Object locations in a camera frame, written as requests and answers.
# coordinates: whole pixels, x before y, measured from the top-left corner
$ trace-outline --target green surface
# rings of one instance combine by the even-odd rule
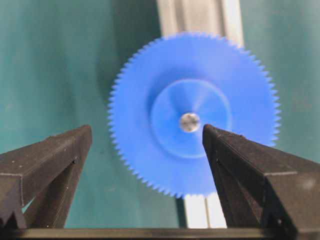
[[[175,199],[131,175],[106,119],[123,63],[159,36],[154,0],[0,1],[0,152],[92,126],[67,227],[178,227]]]
[[[245,47],[276,83],[276,147],[320,162],[320,1],[240,0]]]

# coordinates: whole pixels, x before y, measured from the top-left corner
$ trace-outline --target blue plastic gear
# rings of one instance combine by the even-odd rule
[[[215,192],[202,146],[204,124],[268,146],[277,139],[279,98],[263,69],[224,37],[180,33],[145,45],[124,65],[109,99],[121,159],[164,194]],[[184,114],[196,116],[193,131],[183,128]]]

